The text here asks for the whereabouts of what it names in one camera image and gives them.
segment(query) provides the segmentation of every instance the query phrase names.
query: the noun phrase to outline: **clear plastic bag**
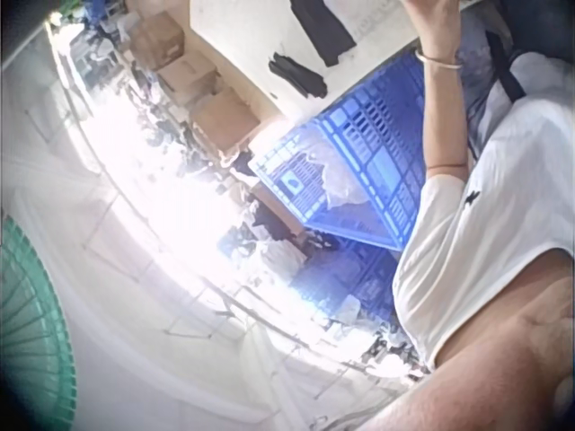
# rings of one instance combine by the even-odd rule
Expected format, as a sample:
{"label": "clear plastic bag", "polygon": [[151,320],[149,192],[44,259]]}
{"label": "clear plastic bag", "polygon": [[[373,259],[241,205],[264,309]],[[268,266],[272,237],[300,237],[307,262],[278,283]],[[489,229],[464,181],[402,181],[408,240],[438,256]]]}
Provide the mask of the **clear plastic bag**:
{"label": "clear plastic bag", "polygon": [[360,205],[369,201],[367,193],[353,176],[349,166],[318,128],[307,128],[298,145],[310,163],[323,166],[322,181],[328,209],[346,204]]}

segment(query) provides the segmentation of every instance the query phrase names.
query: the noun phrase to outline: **fan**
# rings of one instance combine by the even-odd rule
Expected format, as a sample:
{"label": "fan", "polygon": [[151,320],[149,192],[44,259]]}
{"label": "fan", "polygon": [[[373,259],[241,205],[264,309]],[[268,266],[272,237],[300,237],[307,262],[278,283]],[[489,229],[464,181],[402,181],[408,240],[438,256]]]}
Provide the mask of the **fan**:
{"label": "fan", "polygon": [[41,429],[69,430],[76,379],[66,322],[46,269],[11,217],[3,223],[0,254],[3,376]]}

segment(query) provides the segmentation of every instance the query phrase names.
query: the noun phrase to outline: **blue crate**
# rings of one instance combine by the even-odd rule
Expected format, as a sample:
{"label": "blue crate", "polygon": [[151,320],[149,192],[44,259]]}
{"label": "blue crate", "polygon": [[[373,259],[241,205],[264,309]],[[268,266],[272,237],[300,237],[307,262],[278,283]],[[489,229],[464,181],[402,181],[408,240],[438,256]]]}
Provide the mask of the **blue crate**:
{"label": "blue crate", "polygon": [[340,309],[348,295],[354,295],[365,310],[388,319],[394,309],[390,292],[397,261],[388,250],[340,240],[339,250],[317,252],[291,287],[328,316]]}
{"label": "blue crate", "polygon": [[391,253],[377,257],[357,283],[353,295],[369,312],[387,319],[394,310],[393,282],[397,260]]}
{"label": "blue crate", "polygon": [[[422,68],[409,54],[377,70],[250,165],[306,227],[400,251],[425,181],[422,126]],[[368,203],[327,209],[323,167],[301,151],[310,131],[335,146]]]}

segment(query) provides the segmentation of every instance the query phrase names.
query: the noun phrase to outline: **silver bangle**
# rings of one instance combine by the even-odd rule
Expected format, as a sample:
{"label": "silver bangle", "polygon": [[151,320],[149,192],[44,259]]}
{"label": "silver bangle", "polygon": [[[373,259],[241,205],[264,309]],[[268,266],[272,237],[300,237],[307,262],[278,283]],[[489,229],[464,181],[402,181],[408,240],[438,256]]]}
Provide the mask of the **silver bangle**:
{"label": "silver bangle", "polygon": [[444,69],[459,70],[464,66],[450,65],[449,63],[443,63],[441,61],[434,60],[433,58],[425,57],[418,49],[415,50],[415,57],[417,57],[418,60],[423,64],[443,67]]}

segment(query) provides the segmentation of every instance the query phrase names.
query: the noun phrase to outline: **skin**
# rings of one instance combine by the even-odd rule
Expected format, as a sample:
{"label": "skin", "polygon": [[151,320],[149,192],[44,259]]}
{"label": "skin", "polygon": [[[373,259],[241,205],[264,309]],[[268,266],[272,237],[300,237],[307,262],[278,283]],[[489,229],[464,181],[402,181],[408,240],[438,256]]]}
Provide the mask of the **skin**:
{"label": "skin", "polygon": [[[461,40],[459,2],[405,0],[404,5],[423,54],[454,64]],[[425,65],[425,84],[427,176],[447,174],[467,181],[467,128],[458,73]],[[433,375],[361,429],[545,429],[556,396],[569,395],[573,286],[569,255],[552,250],[539,256],[447,341]]]}

